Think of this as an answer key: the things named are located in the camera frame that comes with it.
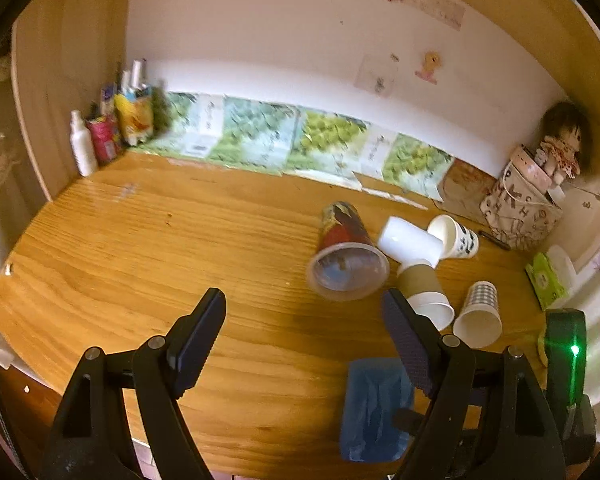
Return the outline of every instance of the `white paper cup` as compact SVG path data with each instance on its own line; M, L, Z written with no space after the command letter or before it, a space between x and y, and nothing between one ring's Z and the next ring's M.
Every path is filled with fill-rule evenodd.
M435 268L442 255L443 243L424 229L402 218L391 216L382 229L378 249L404 264L413 260L427 260Z
M502 334L498 311L498 291L493 283L476 282L464 300L464 307L454 323L454 335L471 348L484 348Z
M454 320L456 311L444 294L421 292L407 298L416 314L427 316L438 330L444 330Z
M427 260L414 260L398 269L397 287L413 311L427 316L438 330L448 327L456 312L446 298L436 271Z
M442 240L441 258L472 258L478 252L478 235L449 215L436 216L427 232Z

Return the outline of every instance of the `white wall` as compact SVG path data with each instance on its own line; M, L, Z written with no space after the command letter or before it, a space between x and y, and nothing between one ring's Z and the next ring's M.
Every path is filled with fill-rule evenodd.
M127 62L172 91L348 114L429 142L497 176L564 98L516 41L467 7L460 31L386 0L130 0ZM414 76L427 50L438 84ZM398 56L387 98L355 88L365 56Z

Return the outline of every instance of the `doll hair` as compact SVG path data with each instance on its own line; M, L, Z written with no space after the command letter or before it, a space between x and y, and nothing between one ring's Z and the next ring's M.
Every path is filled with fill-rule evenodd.
M542 137L560 137L560 130L566 128L580 131L580 151L576 153L576 160L580 169L587 171L591 156L591 127L587 116L573 103L560 101L549 108L542 116L540 131Z

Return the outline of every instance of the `screw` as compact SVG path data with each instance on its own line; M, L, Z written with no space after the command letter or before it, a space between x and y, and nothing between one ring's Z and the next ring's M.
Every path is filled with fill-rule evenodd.
M85 353L84 356L89 360L93 361L96 357L100 355L100 349L92 346Z
M154 335L151 339L149 339L147 345L153 350L162 348L164 346L164 338L161 335Z
M442 338L442 342L450 348L457 348L460 346L460 340L456 336L451 334L445 335Z
M509 348L507 348L507 351L509 352L509 355L512 356L515 359L520 359L525 354L517 346L510 346Z

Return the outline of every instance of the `doll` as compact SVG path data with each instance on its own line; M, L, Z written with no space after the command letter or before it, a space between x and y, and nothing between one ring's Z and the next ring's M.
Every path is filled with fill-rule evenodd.
M576 105L562 101L549 108L540 123L544 139L535 161L560 186L565 177L575 178L589 166L589 120Z

